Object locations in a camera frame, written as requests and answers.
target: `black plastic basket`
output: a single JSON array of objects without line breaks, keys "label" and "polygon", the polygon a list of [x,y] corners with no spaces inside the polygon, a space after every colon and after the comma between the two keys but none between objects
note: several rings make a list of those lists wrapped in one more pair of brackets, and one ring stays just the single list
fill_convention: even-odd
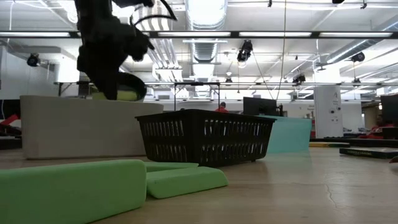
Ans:
[{"label": "black plastic basket", "polygon": [[266,156],[274,119],[205,110],[137,117],[148,159],[222,166]]}]

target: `computer monitor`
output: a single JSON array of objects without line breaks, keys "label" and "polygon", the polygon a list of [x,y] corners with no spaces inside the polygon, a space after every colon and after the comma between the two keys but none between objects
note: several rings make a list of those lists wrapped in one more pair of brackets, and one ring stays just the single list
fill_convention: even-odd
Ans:
[{"label": "computer monitor", "polygon": [[382,117],[384,121],[398,121],[398,95],[381,96]]},{"label": "computer monitor", "polygon": [[243,98],[243,114],[245,115],[270,115],[278,116],[276,100],[262,98]]}]

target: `green foam block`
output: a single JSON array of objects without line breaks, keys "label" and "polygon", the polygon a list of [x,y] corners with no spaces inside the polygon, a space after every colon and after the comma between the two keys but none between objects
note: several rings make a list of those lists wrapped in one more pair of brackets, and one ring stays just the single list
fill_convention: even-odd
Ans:
[{"label": "green foam block", "polygon": [[221,170],[209,167],[163,170],[147,174],[148,194],[168,198],[228,185]]},{"label": "green foam block", "polygon": [[147,172],[155,172],[161,170],[183,169],[197,167],[199,164],[189,162],[144,162]]},{"label": "green foam block", "polygon": [[0,170],[0,223],[88,223],[139,208],[140,160]]}]

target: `white platform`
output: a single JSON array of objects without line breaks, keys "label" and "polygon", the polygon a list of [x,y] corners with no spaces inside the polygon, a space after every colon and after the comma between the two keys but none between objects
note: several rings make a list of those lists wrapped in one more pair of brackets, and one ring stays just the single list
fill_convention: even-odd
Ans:
[{"label": "white platform", "polygon": [[22,148],[27,159],[145,155],[136,116],[163,105],[21,96]]}]

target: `desk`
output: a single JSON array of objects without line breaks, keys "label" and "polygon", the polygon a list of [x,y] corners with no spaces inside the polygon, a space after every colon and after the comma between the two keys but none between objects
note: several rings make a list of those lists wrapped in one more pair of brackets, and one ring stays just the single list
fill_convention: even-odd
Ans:
[{"label": "desk", "polygon": [[[23,161],[0,151],[0,168],[101,159]],[[138,210],[95,224],[371,224],[398,221],[398,165],[341,156],[338,149],[269,154],[255,163],[221,168],[230,185],[164,200],[148,198]]]}]

